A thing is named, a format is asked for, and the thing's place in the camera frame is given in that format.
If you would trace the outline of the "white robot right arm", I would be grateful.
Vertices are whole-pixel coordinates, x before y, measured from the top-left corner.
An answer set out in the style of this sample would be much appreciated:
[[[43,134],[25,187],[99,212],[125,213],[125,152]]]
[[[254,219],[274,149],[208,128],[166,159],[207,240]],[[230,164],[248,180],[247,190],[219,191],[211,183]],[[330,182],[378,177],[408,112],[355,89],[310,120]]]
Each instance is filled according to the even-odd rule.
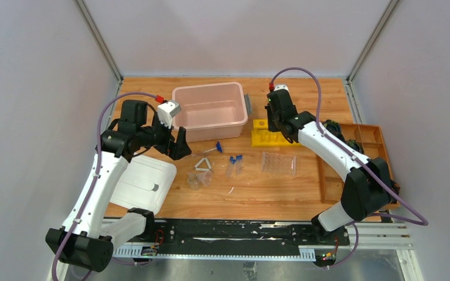
[[[280,132],[289,143],[312,150],[343,180],[340,200],[311,220],[311,236],[316,243],[327,244],[339,228],[361,221],[395,200],[385,190],[392,187],[392,180],[384,159],[371,159],[352,149],[314,115],[298,112],[286,86],[274,87],[267,98],[269,131]]]

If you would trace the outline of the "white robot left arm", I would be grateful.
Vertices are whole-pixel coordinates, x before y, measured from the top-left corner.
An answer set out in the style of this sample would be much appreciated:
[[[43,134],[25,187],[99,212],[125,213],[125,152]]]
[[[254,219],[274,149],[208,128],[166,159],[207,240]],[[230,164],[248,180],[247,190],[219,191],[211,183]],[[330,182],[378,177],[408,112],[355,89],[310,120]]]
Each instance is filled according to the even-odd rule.
[[[104,213],[122,174],[141,148],[156,149],[172,160],[191,154],[186,129],[172,135],[173,119],[181,111],[174,100],[157,98],[158,106],[140,100],[125,100],[121,116],[104,132],[98,132],[93,168],[79,199],[60,228],[51,228],[45,241],[54,253],[52,276],[65,263],[88,272],[101,272],[113,253],[130,239],[151,241],[156,234],[154,212],[131,208],[118,221],[103,227]]]

